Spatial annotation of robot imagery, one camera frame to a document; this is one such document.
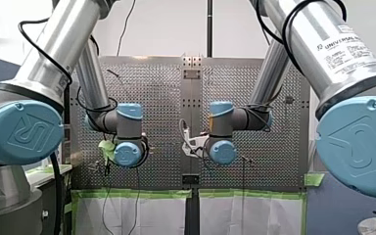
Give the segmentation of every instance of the metal frame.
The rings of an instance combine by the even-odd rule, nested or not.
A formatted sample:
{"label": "metal frame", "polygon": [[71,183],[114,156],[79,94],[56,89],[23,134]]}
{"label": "metal frame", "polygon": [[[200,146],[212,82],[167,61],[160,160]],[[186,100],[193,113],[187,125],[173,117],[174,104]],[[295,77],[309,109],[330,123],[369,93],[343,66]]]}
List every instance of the metal frame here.
{"label": "metal frame", "polygon": [[[208,100],[205,99],[208,94],[204,92],[209,92],[207,90],[208,84],[206,82],[223,82],[221,77],[217,75],[212,75],[210,78],[210,72],[221,72],[218,71],[216,67],[232,68],[231,72],[243,75],[244,77],[238,76],[236,79],[236,86],[239,85],[242,89],[247,89],[247,92],[252,92],[253,85],[249,85],[254,82],[257,78],[259,68],[261,67],[262,60],[259,59],[216,59],[216,58],[199,58],[199,57],[105,57],[101,59],[101,66],[106,79],[106,84],[109,90],[109,94],[114,98],[117,98],[120,102],[141,102],[144,107],[145,122],[144,131],[147,131],[148,137],[153,139],[153,152],[154,155],[147,161],[145,165],[140,169],[141,172],[141,188],[147,190],[161,190],[161,189],[198,189],[198,188],[241,188],[245,186],[251,189],[260,190],[272,190],[272,191],[301,191],[304,187],[304,175],[307,172],[307,136],[308,136],[308,106],[309,106],[309,85],[305,79],[303,79],[296,70],[291,70],[288,76],[291,76],[294,80],[285,81],[285,86],[293,85],[293,91],[299,92],[299,95],[293,97],[295,103],[292,108],[290,108],[290,113],[288,116],[293,117],[295,121],[294,126],[290,127],[289,131],[294,134],[291,138],[295,138],[294,153],[288,163],[294,163],[294,173],[288,175],[288,177],[298,177],[294,184],[287,184],[291,181],[285,179],[286,184],[277,185],[261,185],[253,184],[252,181],[259,180],[252,175],[247,178],[246,185],[242,185],[240,175],[242,171],[239,168],[233,166],[224,166],[222,168],[230,168],[225,172],[229,172],[232,175],[232,179],[224,181],[220,177],[210,177],[205,175],[203,163],[197,159],[188,158],[184,156],[181,150],[182,140],[179,137],[179,130],[177,122],[180,118],[184,118],[191,128],[191,136],[198,135],[201,131],[206,130],[203,126],[204,118],[207,117],[209,111]],[[107,68],[115,68],[123,73],[123,80],[118,81],[116,77],[112,74],[106,72]],[[161,80],[167,79],[163,77],[165,75],[172,76],[171,80]],[[291,82],[299,81],[300,84],[292,84]],[[147,90],[144,86],[149,85],[146,82],[151,82],[152,84],[157,84],[150,90]],[[164,86],[171,86],[171,89],[161,88]],[[123,90],[123,87],[131,88],[131,90]],[[97,148],[97,141],[94,141],[93,146],[85,146],[85,149],[80,150],[79,145],[85,143],[79,143],[79,138],[83,138],[83,135],[90,134],[91,138],[96,138],[98,140],[103,139],[101,133],[88,132],[88,130],[83,130],[83,111],[78,106],[75,101],[77,84],[74,84],[70,88],[70,107],[71,107],[71,162],[76,168],[74,169],[72,186],[75,189],[83,188],[100,188],[110,185],[118,188],[136,188],[136,177],[134,170],[122,169],[114,167],[112,169],[112,182],[105,182],[103,180],[103,170],[104,163],[101,157],[101,152]],[[238,101],[238,97],[230,97],[229,92],[224,92],[224,86],[222,90],[215,92],[226,93],[223,97],[224,100],[235,100]],[[155,96],[154,99],[150,97],[149,92],[153,92]],[[172,97],[166,92],[173,92]],[[245,94],[240,89],[241,100],[243,104],[236,105],[247,105],[249,99],[249,94]],[[285,94],[279,96],[279,99],[285,99]],[[279,106],[278,103],[274,103],[275,109]],[[281,132],[282,128],[275,125],[273,126],[273,132]],[[240,135],[242,138],[245,136],[261,137],[264,136],[263,133],[252,134],[246,133],[245,135]],[[271,141],[270,139],[261,139],[264,143]],[[161,153],[166,153],[167,159],[174,162],[166,162],[162,159],[164,156],[160,156]],[[259,164],[262,159],[254,158]],[[278,163],[282,164],[282,159],[278,159]],[[168,164],[178,166],[176,168],[169,167]],[[277,170],[281,165],[274,165],[271,169],[273,172]],[[257,170],[253,167],[246,167],[246,173],[249,174],[251,171]],[[164,175],[163,178],[159,178],[158,174]],[[191,183],[183,184],[183,175],[200,175],[200,184]]]}

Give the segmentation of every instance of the pegboard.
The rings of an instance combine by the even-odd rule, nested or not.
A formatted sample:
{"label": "pegboard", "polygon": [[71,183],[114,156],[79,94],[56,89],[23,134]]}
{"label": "pegboard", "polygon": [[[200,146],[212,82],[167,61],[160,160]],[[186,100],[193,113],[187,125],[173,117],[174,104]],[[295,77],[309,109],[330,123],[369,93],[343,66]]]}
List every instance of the pegboard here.
{"label": "pegboard", "polygon": [[[182,140],[178,121],[182,117],[181,93],[192,87],[182,82],[182,58],[128,58],[101,59],[109,96],[120,102],[137,102],[143,107],[143,131],[153,146],[153,154],[139,168],[143,189],[181,189],[182,168],[186,167],[182,155]],[[197,66],[201,70],[202,92],[192,92],[201,101],[201,111],[193,112],[191,119],[200,119],[193,129],[207,130],[211,101],[230,100],[236,106],[247,105],[262,60],[259,59],[203,59]],[[119,74],[119,78],[107,72]],[[293,97],[285,104],[286,96]],[[205,168],[199,161],[201,188],[257,188],[298,191],[303,186],[307,157],[309,86],[299,73],[291,70],[278,99],[273,103],[274,123],[270,133],[235,132],[234,144],[239,154],[253,159],[245,165],[241,159],[230,166],[207,162]],[[70,99],[74,101],[72,90]],[[89,130],[84,124],[84,111],[71,103],[71,151],[75,168],[72,186],[75,189],[136,188],[134,169],[115,165],[111,176],[104,177],[102,153],[98,143],[103,134]]]}
{"label": "pegboard", "polygon": [[[203,130],[208,128],[210,102],[228,100],[235,107],[248,104],[261,64],[262,60],[203,60]],[[290,69],[271,104],[270,132],[235,131],[233,143],[240,158],[228,166],[200,162],[200,187],[299,191],[306,173],[308,92],[306,80]],[[292,104],[286,103],[286,97]]]}

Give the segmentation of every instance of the blue cap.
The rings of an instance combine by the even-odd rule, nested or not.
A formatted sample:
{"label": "blue cap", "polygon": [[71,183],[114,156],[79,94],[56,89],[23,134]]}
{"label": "blue cap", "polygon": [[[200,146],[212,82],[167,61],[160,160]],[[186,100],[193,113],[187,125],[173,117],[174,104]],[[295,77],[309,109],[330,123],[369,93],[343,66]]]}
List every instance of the blue cap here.
{"label": "blue cap", "polygon": [[136,165],[141,157],[139,147],[131,142],[123,142],[115,149],[115,162],[124,167]]}
{"label": "blue cap", "polygon": [[213,117],[228,114],[234,110],[233,103],[229,101],[215,101],[211,102],[210,112]]}
{"label": "blue cap", "polygon": [[64,136],[60,115],[39,101],[0,107],[0,164],[29,165],[50,156]]}
{"label": "blue cap", "polygon": [[142,119],[142,106],[132,103],[121,103],[117,105],[117,112],[130,119]]}
{"label": "blue cap", "polygon": [[332,107],[317,127],[317,150],[345,185],[376,197],[376,96],[354,97]]}
{"label": "blue cap", "polygon": [[218,164],[229,165],[236,159],[237,150],[230,141],[220,140],[211,146],[210,156]]}

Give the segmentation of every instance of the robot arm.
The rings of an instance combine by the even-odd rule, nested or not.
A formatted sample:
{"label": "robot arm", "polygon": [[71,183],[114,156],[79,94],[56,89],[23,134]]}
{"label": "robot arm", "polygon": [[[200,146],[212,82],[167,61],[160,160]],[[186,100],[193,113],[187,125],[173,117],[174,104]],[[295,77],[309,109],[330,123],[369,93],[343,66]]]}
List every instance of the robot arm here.
{"label": "robot arm", "polygon": [[[345,185],[376,197],[376,57],[326,1],[258,2],[260,13],[282,32],[283,44],[286,39],[295,65],[320,100],[316,144],[321,160]],[[291,54],[280,42],[272,42],[250,101],[249,109],[259,117],[275,98],[289,65],[286,55]],[[229,142],[206,149],[216,162],[234,160],[232,130],[250,129],[244,128],[243,116],[229,102],[211,104],[210,145],[212,138],[217,140],[213,144],[221,138]],[[263,120],[269,124],[264,118],[249,123],[261,126]],[[219,158],[212,157],[215,151]]]}
{"label": "robot arm", "polygon": [[[144,152],[141,107],[118,104],[117,110],[106,111],[109,98],[97,55],[88,42],[96,22],[108,15],[114,2],[61,1],[37,45],[68,73],[79,63],[77,73],[91,110],[87,112],[89,119],[94,120],[92,128],[117,134],[115,162],[132,166]],[[64,135],[62,97],[70,83],[70,76],[35,49],[29,52],[15,78],[0,82],[0,165],[36,163],[58,148]],[[129,130],[130,125],[137,128]]]}

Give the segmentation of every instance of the electrical cable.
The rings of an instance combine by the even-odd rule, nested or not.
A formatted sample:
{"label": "electrical cable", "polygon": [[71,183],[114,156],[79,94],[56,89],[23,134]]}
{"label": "electrical cable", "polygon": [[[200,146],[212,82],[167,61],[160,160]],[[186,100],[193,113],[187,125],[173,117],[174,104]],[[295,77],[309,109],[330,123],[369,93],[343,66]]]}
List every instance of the electrical cable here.
{"label": "electrical cable", "polygon": [[54,224],[54,234],[59,235],[61,230],[61,217],[63,212],[63,179],[60,174],[60,167],[55,153],[50,155],[51,164],[54,170],[54,179],[56,182],[56,217]]}
{"label": "electrical cable", "polygon": [[[255,5],[255,10],[256,10],[256,11],[258,10],[258,7],[259,7],[259,1],[257,1],[257,2],[256,2],[256,5]],[[264,36],[264,38],[265,38],[265,40],[266,40],[266,42],[267,42],[267,45],[270,46],[270,40],[268,39],[268,37],[267,37],[267,33],[266,33],[266,31],[264,30],[263,27],[261,27],[261,32],[263,33],[263,36]]]}
{"label": "electrical cable", "polygon": [[258,22],[260,23],[262,30],[267,32],[274,40],[283,44],[282,39],[280,39],[278,36],[276,36],[276,34],[274,32],[272,32],[270,30],[270,28],[268,28],[268,26],[264,23],[263,18],[261,17],[261,13],[260,13],[260,0],[258,0],[257,3],[256,3],[256,13],[258,15]]}
{"label": "electrical cable", "polygon": [[[298,65],[298,62],[293,55],[291,48],[289,47],[289,42],[287,39],[286,31],[289,25],[293,23],[293,20],[295,19],[296,15],[303,10],[307,5],[309,5],[312,2],[318,2],[318,1],[325,1],[325,0],[306,0],[304,2],[300,2],[290,13],[289,15],[285,18],[285,22],[283,22],[282,26],[282,38],[283,38],[283,45],[285,46],[285,50],[288,53],[289,58],[291,59],[293,65],[295,68],[301,73],[304,74],[301,70],[301,67]],[[338,6],[341,8],[342,15],[343,15],[343,20],[344,22],[347,21],[347,9],[344,5],[344,3],[341,0],[332,0],[338,4]]]}
{"label": "electrical cable", "polygon": [[132,227],[132,229],[130,229],[130,232],[129,232],[128,235],[132,234],[133,230],[136,227],[136,223],[137,223],[137,203],[139,202],[139,196],[140,196],[140,176],[139,176],[139,169],[138,168],[136,168],[136,177],[137,177],[138,191],[137,191],[136,202],[135,202],[135,221],[134,221],[133,227]]}
{"label": "electrical cable", "polygon": [[[278,41],[279,43],[283,44],[285,46],[285,50],[286,50],[286,53],[288,54],[292,64],[295,66],[295,68],[301,73],[303,74],[301,68],[299,67],[298,65],[298,62],[295,58],[295,56],[293,55],[292,51],[291,51],[291,48],[289,47],[289,43],[288,43],[288,39],[287,39],[287,28],[288,26],[290,26],[292,23],[293,23],[293,20],[295,19],[296,15],[301,11],[303,10],[308,4],[312,3],[312,2],[319,2],[319,1],[325,1],[325,0],[305,0],[303,2],[300,2],[290,13],[289,15],[285,18],[285,21],[283,22],[283,25],[282,25],[282,31],[281,31],[281,35],[282,35],[282,39],[280,39],[278,36],[276,36],[274,34],[274,32],[272,32],[268,27],[267,25],[264,23],[264,21],[262,20],[262,17],[261,17],[261,14],[260,14],[260,11],[259,11],[259,0],[257,1],[257,5],[256,5],[256,12],[258,14],[258,22],[260,23],[261,27],[271,36],[273,37],[273,39],[275,39],[276,41]],[[347,8],[345,7],[345,4],[341,1],[341,0],[332,0],[334,2],[336,2],[338,4],[338,6],[341,8],[341,11],[342,11],[342,15],[343,15],[343,20],[346,21],[347,20]]]}
{"label": "electrical cable", "polygon": [[96,46],[96,51],[97,51],[97,55],[99,56],[100,55],[100,48],[99,48],[99,44],[97,43],[96,41],[96,38],[94,38],[93,35],[90,35],[90,40],[94,43],[94,45]]}
{"label": "electrical cable", "polygon": [[54,60],[52,57],[50,57],[44,50],[42,50],[35,42],[32,41],[32,39],[26,34],[24,31],[24,25],[25,24],[42,24],[48,22],[47,19],[43,19],[40,21],[22,21],[18,24],[18,29],[20,30],[20,33],[23,35],[23,37],[28,41],[41,55],[43,55],[47,60],[49,60],[57,69],[59,69],[69,80],[68,85],[72,84],[72,78],[70,73],[64,69],[56,60]]}
{"label": "electrical cable", "polygon": [[270,125],[267,123],[267,121],[265,119],[263,119],[262,117],[260,117],[258,114],[255,113],[255,111],[253,110],[253,109],[255,109],[255,107],[253,107],[253,109],[250,109],[249,107],[242,107],[240,109],[244,110],[248,114],[251,114],[254,117],[256,117],[257,119],[259,119],[264,124],[264,127],[265,127],[265,129],[263,129],[262,131],[264,131],[264,132],[270,132],[271,131]]}
{"label": "electrical cable", "polygon": [[[110,165],[109,165],[109,162],[108,164],[105,165],[105,173],[104,173],[104,178],[109,178],[110,179]],[[106,198],[105,198],[105,202],[103,203],[103,208],[102,208],[102,223],[103,223],[103,226],[105,226],[106,230],[108,230],[109,234],[111,235],[114,235],[114,233],[109,229],[109,227],[106,225],[106,221],[105,221],[105,207],[106,207],[106,202],[108,201],[108,198],[109,198],[109,195],[110,195],[110,192],[112,190],[112,183],[109,182],[109,185],[108,185],[108,193],[106,195]]]}
{"label": "electrical cable", "polygon": [[184,137],[184,126],[187,126],[187,122],[185,121],[185,119],[181,118],[179,120],[179,135],[181,136],[181,139],[184,141],[184,143],[188,146],[188,148],[191,150],[191,154],[197,156],[197,158],[201,158],[197,153],[196,151],[194,151],[194,149],[191,147],[191,145],[188,143],[188,141],[185,139]]}
{"label": "electrical cable", "polygon": [[80,101],[80,99],[79,99],[80,91],[81,91],[81,86],[78,87],[77,95],[75,96],[75,100],[77,101],[78,105],[79,105],[82,109],[84,109],[85,111],[88,111],[88,112],[94,112],[94,113],[104,113],[104,112],[110,112],[110,111],[113,111],[113,110],[115,110],[115,109],[118,107],[118,101],[117,101],[116,99],[112,98],[112,97],[109,97],[109,100],[111,100],[111,101],[114,102],[114,105],[112,105],[112,104],[109,105],[110,108],[108,108],[108,109],[107,109],[106,107],[104,107],[104,108],[102,108],[102,109],[90,109],[90,108],[87,108],[87,107],[85,107],[85,106],[81,103],[81,101]]}
{"label": "electrical cable", "polygon": [[122,39],[124,37],[124,34],[126,33],[127,22],[129,21],[130,15],[132,14],[133,9],[135,8],[135,4],[136,4],[136,0],[133,0],[132,6],[131,6],[131,8],[129,10],[129,13],[127,14],[126,20],[124,21],[123,31],[121,32],[120,39],[118,40],[118,47],[117,47],[117,54],[116,54],[116,56],[118,56],[118,54],[120,53],[121,41],[122,41]]}

